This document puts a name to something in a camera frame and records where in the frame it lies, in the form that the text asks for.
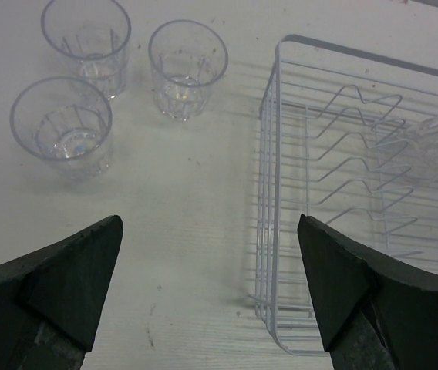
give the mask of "table surface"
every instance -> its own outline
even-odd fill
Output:
[[[332,368],[329,358],[285,354],[247,298],[258,107],[274,47],[298,33],[438,67],[438,8],[407,0],[121,4],[133,33],[128,90],[112,101],[114,163],[75,186],[24,153],[8,127],[22,89],[65,74],[42,37],[45,2],[0,0],[0,264],[119,214],[120,257],[84,369]],[[207,111],[188,123],[157,112],[151,96],[147,43],[171,19],[211,26],[230,53]],[[316,52],[306,58],[316,62]]]

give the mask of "dirt spot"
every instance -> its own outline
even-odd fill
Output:
[[[154,340],[152,338],[152,335],[150,335],[149,324],[147,324],[147,327],[145,328],[145,332],[147,333],[147,341],[149,342],[150,347],[155,351],[156,347],[154,346]]]

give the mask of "dish rack wire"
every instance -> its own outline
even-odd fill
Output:
[[[302,62],[307,50],[320,55],[316,63]],[[286,352],[326,355],[300,213],[438,273],[438,183],[399,182],[410,169],[399,131],[438,116],[438,69],[289,35],[276,47],[260,114],[255,314]]]

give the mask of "cup rim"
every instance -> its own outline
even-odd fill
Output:
[[[106,108],[108,110],[108,130],[104,133],[103,137],[101,137],[101,140],[97,143],[96,146],[94,146],[93,148],[91,148],[90,150],[87,150],[85,153],[80,154],[79,156],[73,156],[71,158],[53,158],[50,156],[43,156],[37,152],[35,152],[34,150],[29,149],[24,143],[23,141],[20,139],[19,135],[17,134],[17,131],[15,129],[15,110],[17,109],[17,105],[19,104],[20,100],[22,99],[22,97],[31,89],[33,89],[34,87],[36,87],[37,85],[40,85],[44,82],[50,82],[50,81],[58,81],[58,80],[69,80],[69,81],[73,81],[73,82],[80,82],[83,85],[89,87],[90,89],[93,89],[95,93],[97,93],[99,95],[99,97],[101,98],[101,100],[104,102],[104,104],[106,105]],[[69,77],[69,76],[54,76],[54,77],[48,77],[46,79],[40,79],[39,81],[34,82],[33,84],[27,86],[25,89],[23,89],[19,95],[17,96],[17,98],[15,99],[12,108],[10,109],[10,130],[12,131],[12,135],[15,138],[15,141],[27,152],[32,154],[33,156],[41,159],[41,160],[48,160],[50,162],[70,162],[72,160],[78,160],[80,158],[84,158],[88,155],[90,155],[92,152],[94,152],[95,150],[97,150],[101,145],[103,145],[103,143],[106,141],[107,137],[109,136],[110,132],[111,132],[111,128],[113,127],[113,111],[111,110],[111,105],[110,102],[108,101],[108,99],[104,96],[104,94],[99,91],[95,86],[93,86],[92,84],[84,81],[83,79],[76,79],[75,77]]]
[[[184,22],[184,23],[194,23],[195,25],[200,25],[202,27],[204,27],[205,29],[207,29],[208,31],[210,31],[221,43],[222,48],[224,50],[224,66],[221,70],[221,72],[219,74],[217,74],[217,76],[215,76],[211,81],[206,82],[206,83],[197,83],[197,84],[187,84],[184,82],[178,82],[178,81],[174,81],[173,79],[171,79],[170,77],[166,76],[162,69],[160,69],[158,67],[158,65],[156,64],[154,58],[152,57],[151,54],[151,49],[152,49],[152,44],[153,41],[155,39],[155,37],[157,36],[157,34],[159,33],[159,31],[165,27],[167,27],[168,25],[172,25],[174,23],[179,23],[179,22]],[[204,23],[200,23],[197,21],[193,21],[191,19],[175,19],[173,21],[169,21],[166,22],[162,25],[160,25],[151,35],[150,39],[149,39],[149,46],[147,48],[147,52],[149,53],[149,60],[150,60],[150,64],[152,65],[152,67],[155,68],[156,71],[158,71],[159,74],[162,75],[162,77],[165,78],[166,81],[172,82],[175,85],[178,86],[183,86],[183,87],[204,87],[204,86],[209,86],[212,85],[214,83],[216,83],[219,79],[221,79],[223,77],[223,75],[226,73],[226,69],[227,69],[227,65],[229,64],[229,53],[227,52],[227,47],[226,44],[224,43],[223,39],[218,35],[217,32],[215,32],[211,27],[209,27],[208,25],[205,25]]]
[[[77,55],[69,54],[68,52],[65,52],[63,49],[58,47],[51,40],[51,38],[48,35],[48,32],[45,29],[45,17],[46,17],[46,13],[47,13],[49,7],[52,5],[52,3],[55,2],[55,0],[50,0],[48,5],[42,10],[42,14],[41,14],[41,31],[42,31],[42,34],[44,35],[44,39],[48,42],[48,44],[52,48],[54,48],[54,50],[56,50],[57,52],[60,52],[64,56],[68,56],[69,58],[72,58],[72,59],[77,59],[77,60],[100,60],[100,59],[107,58],[108,56],[113,56],[113,55],[117,54],[118,52],[120,52],[121,50],[123,50],[126,47],[126,45],[128,44],[128,41],[130,40],[130,36],[132,34],[132,23],[131,23],[130,17],[128,16],[128,13],[126,13],[126,10],[124,9],[124,7],[121,6],[119,4],[119,2],[117,2],[116,0],[110,0],[110,1],[113,2],[114,5],[116,5],[121,10],[123,15],[125,16],[126,24],[128,25],[128,32],[126,33],[125,40],[121,43],[121,45],[118,48],[116,48],[112,52],[110,52],[108,54],[100,55],[100,56],[89,56],[89,55],[78,55],[77,56]]]

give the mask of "white surface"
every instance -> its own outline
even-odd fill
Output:
[[[257,113],[275,43],[299,33],[438,67],[438,9],[389,0],[121,4],[132,62],[129,89],[112,102],[114,164],[71,187],[23,153],[8,127],[17,94],[62,73],[40,30],[45,3],[0,0],[0,263],[119,214],[125,236],[84,369],[331,368],[328,358],[277,348],[246,298]],[[152,31],[179,18],[211,25],[231,58],[207,112],[186,124],[157,112],[147,61]]]

